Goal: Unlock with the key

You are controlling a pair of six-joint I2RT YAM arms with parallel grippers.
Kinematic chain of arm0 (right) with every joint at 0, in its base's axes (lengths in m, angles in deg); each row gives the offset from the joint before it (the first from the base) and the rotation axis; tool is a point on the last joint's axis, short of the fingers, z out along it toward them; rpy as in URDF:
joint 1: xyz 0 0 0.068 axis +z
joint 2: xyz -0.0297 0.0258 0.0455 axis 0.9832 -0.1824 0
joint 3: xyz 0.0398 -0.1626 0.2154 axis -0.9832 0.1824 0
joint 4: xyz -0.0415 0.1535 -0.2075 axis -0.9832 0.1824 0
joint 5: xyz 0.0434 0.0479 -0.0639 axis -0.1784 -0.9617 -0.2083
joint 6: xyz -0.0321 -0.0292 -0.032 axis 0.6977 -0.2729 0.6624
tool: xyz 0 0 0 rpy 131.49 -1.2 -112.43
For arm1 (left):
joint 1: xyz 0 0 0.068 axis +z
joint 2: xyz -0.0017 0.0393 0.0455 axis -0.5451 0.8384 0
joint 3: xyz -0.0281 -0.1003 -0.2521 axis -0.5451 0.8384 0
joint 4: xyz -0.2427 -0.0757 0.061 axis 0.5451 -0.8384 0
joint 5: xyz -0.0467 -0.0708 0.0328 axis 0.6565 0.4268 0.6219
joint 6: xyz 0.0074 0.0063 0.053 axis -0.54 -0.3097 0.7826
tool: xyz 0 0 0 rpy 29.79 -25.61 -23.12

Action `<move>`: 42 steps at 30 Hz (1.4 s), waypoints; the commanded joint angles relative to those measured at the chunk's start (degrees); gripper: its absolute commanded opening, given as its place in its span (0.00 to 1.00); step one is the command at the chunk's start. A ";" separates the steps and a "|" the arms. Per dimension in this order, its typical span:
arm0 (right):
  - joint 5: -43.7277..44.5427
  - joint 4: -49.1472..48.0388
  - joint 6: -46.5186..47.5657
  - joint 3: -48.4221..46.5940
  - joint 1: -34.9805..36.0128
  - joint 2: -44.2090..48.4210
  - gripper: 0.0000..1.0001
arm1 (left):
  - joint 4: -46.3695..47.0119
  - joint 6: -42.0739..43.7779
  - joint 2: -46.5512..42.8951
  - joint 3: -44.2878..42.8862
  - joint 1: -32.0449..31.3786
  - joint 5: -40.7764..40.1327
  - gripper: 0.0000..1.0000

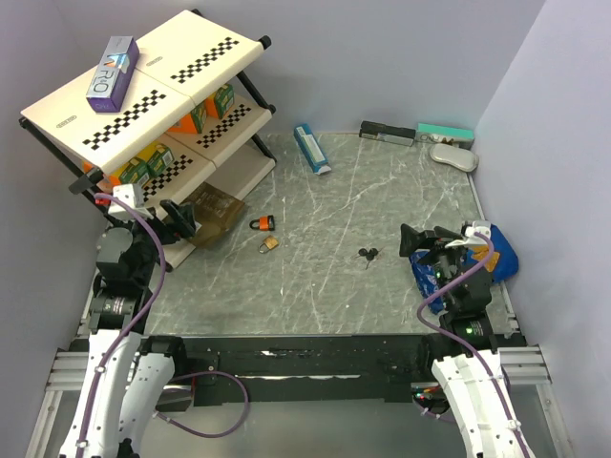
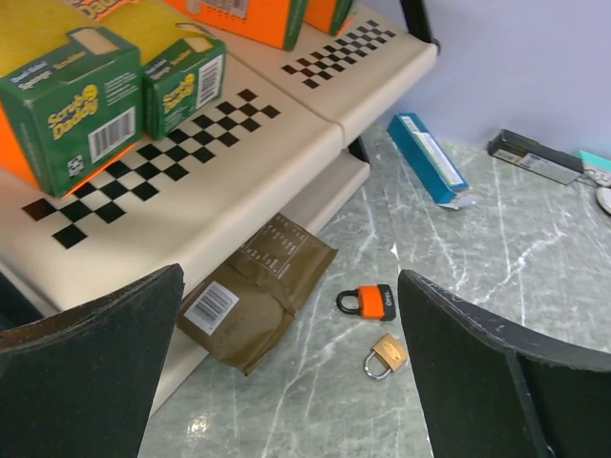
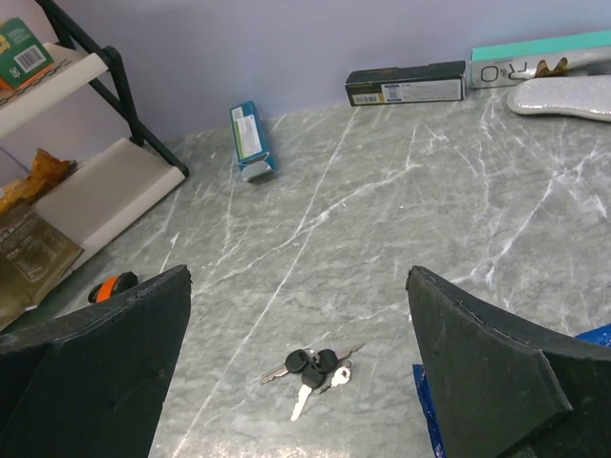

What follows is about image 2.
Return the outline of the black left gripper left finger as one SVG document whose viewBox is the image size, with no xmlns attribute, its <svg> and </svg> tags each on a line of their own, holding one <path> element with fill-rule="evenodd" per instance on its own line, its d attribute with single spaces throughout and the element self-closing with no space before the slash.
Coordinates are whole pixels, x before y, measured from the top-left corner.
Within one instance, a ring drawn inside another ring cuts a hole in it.
<svg viewBox="0 0 611 458">
<path fill-rule="evenodd" d="M 2 456 L 137 456 L 183 288 L 167 265 L 45 317 L 3 278 Z"/>
</svg>

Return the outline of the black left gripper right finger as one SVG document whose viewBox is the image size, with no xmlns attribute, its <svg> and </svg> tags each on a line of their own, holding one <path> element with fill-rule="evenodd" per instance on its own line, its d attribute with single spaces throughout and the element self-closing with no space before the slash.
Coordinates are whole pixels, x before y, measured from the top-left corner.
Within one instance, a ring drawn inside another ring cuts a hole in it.
<svg viewBox="0 0 611 458">
<path fill-rule="evenodd" d="M 434 456 L 609 456 L 609 354 L 537 333 L 412 270 L 397 293 Z"/>
</svg>

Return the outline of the brass padlock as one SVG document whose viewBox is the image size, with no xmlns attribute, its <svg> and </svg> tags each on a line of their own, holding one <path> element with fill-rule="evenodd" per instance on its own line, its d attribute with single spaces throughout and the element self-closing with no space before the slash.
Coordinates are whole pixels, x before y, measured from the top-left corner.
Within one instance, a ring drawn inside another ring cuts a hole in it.
<svg viewBox="0 0 611 458">
<path fill-rule="evenodd" d="M 371 370 L 370 363 L 376 359 L 383 367 L 380 373 Z M 385 334 L 370 350 L 364 359 L 363 368 L 366 375 L 374 381 L 382 381 L 396 372 L 409 359 L 409 353 L 403 344 L 390 333 Z"/>
</svg>

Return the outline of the orange black padlock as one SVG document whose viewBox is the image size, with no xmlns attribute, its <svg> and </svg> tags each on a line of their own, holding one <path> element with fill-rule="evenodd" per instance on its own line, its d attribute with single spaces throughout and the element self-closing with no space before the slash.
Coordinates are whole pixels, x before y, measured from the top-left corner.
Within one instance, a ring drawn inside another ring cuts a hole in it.
<svg viewBox="0 0 611 458">
<path fill-rule="evenodd" d="M 346 298 L 356 299 L 357 306 L 345 306 Z M 391 322 L 397 316 L 396 302 L 388 284 L 363 285 L 342 291 L 337 295 L 335 302 L 342 313 L 359 316 L 363 320 Z"/>
</svg>

